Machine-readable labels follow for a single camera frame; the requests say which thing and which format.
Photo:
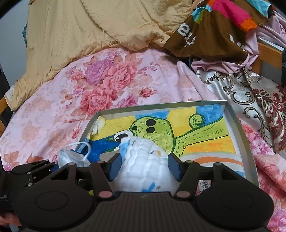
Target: wall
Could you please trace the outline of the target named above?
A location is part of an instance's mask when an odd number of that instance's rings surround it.
[[[22,35],[28,20],[29,0],[22,0],[0,19],[0,64],[13,85],[26,71],[27,48]]]

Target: white quilted cloth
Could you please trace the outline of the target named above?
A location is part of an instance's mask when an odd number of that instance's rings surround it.
[[[122,139],[120,154],[123,165],[110,183],[114,191],[171,192],[179,183],[168,168],[168,154],[153,141],[140,137]]]

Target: face mask ear loop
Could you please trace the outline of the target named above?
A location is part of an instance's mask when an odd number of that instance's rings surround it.
[[[85,161],[86,160],[86,158],[88,157],[88,155],[90,154],[90,152],[91,152],[91,146],[90,146],[90,144],[89,143],[87,143],[87,142],[75,142],[75,143],[70,143],[70,144],[68,144],[68,145],[66,145],[65,146],[65,150],[67,150],[67,147],[69,147],[69,146],[72,146],[72,145],[77,145],[77,144],[85,144],[87,147],[88,147],[88,152],[87,152],[87,154],[82,158],[82,160],[81,161]]]

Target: wooden bed frame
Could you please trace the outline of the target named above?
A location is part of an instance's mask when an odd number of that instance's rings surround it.
[[[261,66],[263,62],[266,62],[274,66],[277,69],[282,68],[282,52],[281,51],[278,51],[262,43],[258,43],[258,50],[259,50],[259,57],[252,64],[251,71],[257,74],[260,74]],[[6,102],[6,99],[3,97],[0,100],[0,114],[2,114],[2,112],[6,109],[6,107],[8,107],[8,104]],[[0,136],[3,134],[5,129],[6,127],[4,126],[2,121],[0,121]]]

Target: face mask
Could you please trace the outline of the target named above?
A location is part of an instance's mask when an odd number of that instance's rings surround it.
[[[76,153],[71,150],[67,150],[67,147],[76,145],[76,144],[85,144],[88,147],[88,152],[85,156],[82,154]],[[58,164],[59,168],[66,165],[67,163],[76,163],[77,167],[88,167],[90,165],[90,162],[87,160],[88,155],[91,152],[91,146],[87,142],[76,142],[76,143],[70,143],[66,145],[64,149],[60,149],[59,151],[59,159]]]

